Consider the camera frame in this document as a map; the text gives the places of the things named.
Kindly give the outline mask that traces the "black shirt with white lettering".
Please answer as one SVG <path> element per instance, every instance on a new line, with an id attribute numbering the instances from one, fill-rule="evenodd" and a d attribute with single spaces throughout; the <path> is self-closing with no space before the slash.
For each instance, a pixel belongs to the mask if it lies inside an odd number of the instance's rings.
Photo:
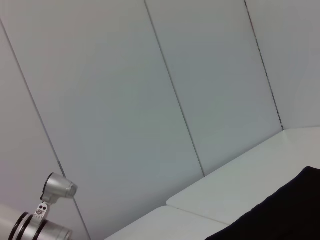
<path id="1" fill-rule="evenodd" d="M 320 240 L 320 169 L 298 176 L 206 240 Z"/>

